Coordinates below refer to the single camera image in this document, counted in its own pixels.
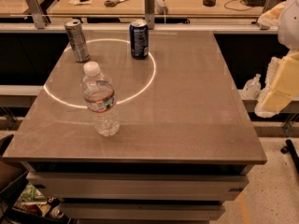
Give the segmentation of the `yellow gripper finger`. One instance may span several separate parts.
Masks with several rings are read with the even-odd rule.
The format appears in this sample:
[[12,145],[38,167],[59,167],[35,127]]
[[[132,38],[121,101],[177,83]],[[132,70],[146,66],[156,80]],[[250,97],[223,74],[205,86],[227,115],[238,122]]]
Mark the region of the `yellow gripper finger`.
[[299,52],[282,59],[273,57],[268,64],[262,110],[278,113],[299,94]]

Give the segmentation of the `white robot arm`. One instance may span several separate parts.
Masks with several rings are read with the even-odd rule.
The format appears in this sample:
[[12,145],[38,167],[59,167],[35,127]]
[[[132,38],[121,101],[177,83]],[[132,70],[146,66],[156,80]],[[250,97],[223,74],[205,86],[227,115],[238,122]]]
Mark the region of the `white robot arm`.
[[258,19],[263,26],[278,28],[278,42],[289,49],[282,59],[274,58],[275,73],[266,77],[266,93],[258,105],[264,112],[279,113],[299,94],[299,0],[286,0]]

